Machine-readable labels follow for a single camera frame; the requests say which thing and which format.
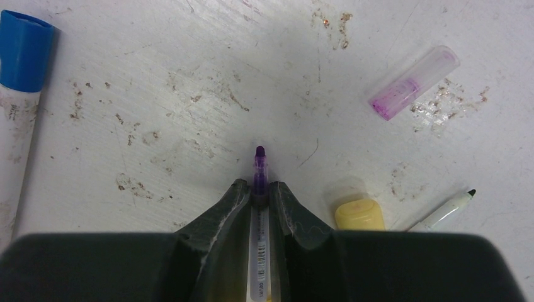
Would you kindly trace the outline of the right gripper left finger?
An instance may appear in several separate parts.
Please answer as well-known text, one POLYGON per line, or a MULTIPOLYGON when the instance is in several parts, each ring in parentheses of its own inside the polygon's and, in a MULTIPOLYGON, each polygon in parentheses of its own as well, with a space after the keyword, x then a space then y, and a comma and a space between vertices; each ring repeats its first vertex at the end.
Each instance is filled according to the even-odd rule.
POLYGON ((36 233, 1 256, 2 301, 245 301, 250 187, 173 233, 36 233))

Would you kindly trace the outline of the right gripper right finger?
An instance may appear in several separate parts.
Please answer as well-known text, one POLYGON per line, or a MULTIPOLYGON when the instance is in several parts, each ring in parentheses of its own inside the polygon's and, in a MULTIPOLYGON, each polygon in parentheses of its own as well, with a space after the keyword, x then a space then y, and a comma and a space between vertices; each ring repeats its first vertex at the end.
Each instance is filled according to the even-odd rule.
POLYGON ((342 231, 270 184, 274 301, 523 301, 498 250, 457 233, 342 231))

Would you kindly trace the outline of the purple pen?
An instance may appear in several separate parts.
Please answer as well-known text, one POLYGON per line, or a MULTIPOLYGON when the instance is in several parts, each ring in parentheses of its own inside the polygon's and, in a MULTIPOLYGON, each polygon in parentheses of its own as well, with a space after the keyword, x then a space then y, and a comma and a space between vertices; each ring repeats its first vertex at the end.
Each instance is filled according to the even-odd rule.
POLYGON ((256 147, 251 189, 249 293, 252 301, 267 301, 270 294, 270 228, 268 165, 264 147, 256 147))

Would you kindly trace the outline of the clear purple pen cap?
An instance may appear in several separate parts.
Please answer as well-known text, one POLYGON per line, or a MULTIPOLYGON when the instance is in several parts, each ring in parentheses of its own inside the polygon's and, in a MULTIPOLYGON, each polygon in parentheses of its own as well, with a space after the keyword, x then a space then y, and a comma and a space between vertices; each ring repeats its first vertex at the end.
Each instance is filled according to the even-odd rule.
POLYGON ((437 46, 376 93, 370 105, 389 121, 459 66, 460 59, 451 48, 437 46))

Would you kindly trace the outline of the blue marker pen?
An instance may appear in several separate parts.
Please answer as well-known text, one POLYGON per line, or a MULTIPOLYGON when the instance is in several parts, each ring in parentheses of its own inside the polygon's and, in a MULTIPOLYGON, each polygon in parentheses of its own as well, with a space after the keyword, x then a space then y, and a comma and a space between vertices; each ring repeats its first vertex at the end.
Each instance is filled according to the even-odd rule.
POLYGON ((54 27, 1 12, 1 249, 11 242, 54 27))

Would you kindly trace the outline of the green pen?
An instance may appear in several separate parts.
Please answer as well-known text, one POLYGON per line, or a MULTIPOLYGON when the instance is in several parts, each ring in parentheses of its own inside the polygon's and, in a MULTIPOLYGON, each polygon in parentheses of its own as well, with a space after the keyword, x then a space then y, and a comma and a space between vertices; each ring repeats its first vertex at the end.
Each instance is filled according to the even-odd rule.
POLYGON ((471 189, 454 195, 430 212, 421 221, 410 227, 408 232, 436 232, 458 216, 475 196, 477 190, 471 189))

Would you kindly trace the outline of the yellow highlighter cap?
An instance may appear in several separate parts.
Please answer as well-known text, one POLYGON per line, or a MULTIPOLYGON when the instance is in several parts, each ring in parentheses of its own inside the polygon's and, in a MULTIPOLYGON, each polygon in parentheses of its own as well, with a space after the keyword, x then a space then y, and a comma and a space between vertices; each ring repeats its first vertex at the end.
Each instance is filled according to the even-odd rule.
POLYGON ((339 230, 385 231, 382 209, 373 199, 342 204, 334 216, 339 230))

